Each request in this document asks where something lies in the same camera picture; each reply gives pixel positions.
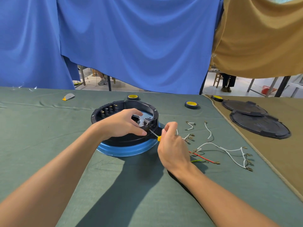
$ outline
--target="brown curtain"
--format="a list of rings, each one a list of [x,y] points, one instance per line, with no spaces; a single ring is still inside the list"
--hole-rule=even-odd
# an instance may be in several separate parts
[[[224,0],[211,65],[246,78],[303,73],[303,0]]]

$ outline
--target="black pole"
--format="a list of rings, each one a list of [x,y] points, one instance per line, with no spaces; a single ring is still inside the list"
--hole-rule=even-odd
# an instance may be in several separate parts
[[[202,95],[202,91],[203,91],[203,88],[204,88],[204,84],[205,84],[205,80],[206,80],[207,74],[208,74],[208,70],[207,70],[207,73],[206,73],[205,78],[204,78],[204,80],[203,80],[203,83],[202,83],[202,85],[201,85],[199,95]]]
[[[108,82],[108,90],[112,91],[112,85],[111,85],[111,77],[107,75],[107,82]]]
[[[282,82],[281,82],[281,84],[280,84],[280,86],[279,86],[279,88],[278,88],[278,90],[275,94],[275,97],[280,97],[282,95],[282,92],[284,91],[289,79],[290,79],[290,76],[285,76],[283,78],[283,80],[282,80]]]

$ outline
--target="forearm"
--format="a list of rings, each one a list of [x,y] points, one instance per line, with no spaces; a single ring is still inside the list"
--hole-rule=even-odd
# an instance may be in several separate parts
[[[55,226],[102,137],[91,126],[0,204],[1,226]]]
[[[199,201],[217,227],[278,227],[265,215],[207,178],[196,166],[176,174],[176,177]]]

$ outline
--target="tiled floor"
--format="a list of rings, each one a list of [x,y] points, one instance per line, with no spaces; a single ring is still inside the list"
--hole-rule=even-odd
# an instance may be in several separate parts
[[[95,91],[108,91],[108,85],[99,86],[98,82],[100,81],[100,77],[92,76],[92,71],[89,68],[83,70],[85,77],[86,86],[79,86],[76,89],[78,90],[95,90]],[[251,82],[251,79],[237,77],[236,84],[232,88],[231,93],[225,93],[221,91],[222,81],[219,83],[218,88],[213,86],[214,84],[214,77],[215,73],[208,73],[203,94],[208,95],[230,95],[230,96],[253,96],[253,97],[262,97],[261,95],[250,91],[247,92],[248,86]],[[275,88],[278,88],[283,77],[279,77],[278,81],[275,84]],[[267,78],[267,79],[256,79],[254,84],[252,85],[252,89],[255,91],[260,92],[262,90],[263,85],[270,86],[274,78]],[[114,84],[113,80],[111,80],[112,91],[123,91],[123,92],[145,92],[143,89],[138,87],[134,87],[130,84],[124,83],[120,80],[116,80]],[[294,91],[294,87],[289,86],[287,89],[284,90],[282,93],[282,97],[290,97]],[[295,98],[303,98],[303,90],[299,89]]]

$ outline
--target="green tablecloth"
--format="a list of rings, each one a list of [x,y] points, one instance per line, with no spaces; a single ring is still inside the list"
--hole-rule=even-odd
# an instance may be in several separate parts
[[[67,93],[74,99],[63,101]],[[252,150],[246,141],[199,95],[136,93],[157,108],[160,122],[179,123],[185,137],[185,121],[197,125],[191,133],[195,149],[206,142],[226,149],[247,146],[253,154],[253,172],[237,166],[225,153],[206,145],[205,157],[221,165],[197,163],[205,174],[281,226],[302,226],[303,204]],[[72,143],[91,124],[93,110],[128,93],[0,88],[0,200]],[[184,107],[192,100],[199,110]],[[166,170],[156,146],[134,157],[115,158],[96,151],[89,162],[57,226],[214,226],[205,211]],[[235,159],[243,162],[240,153]]]

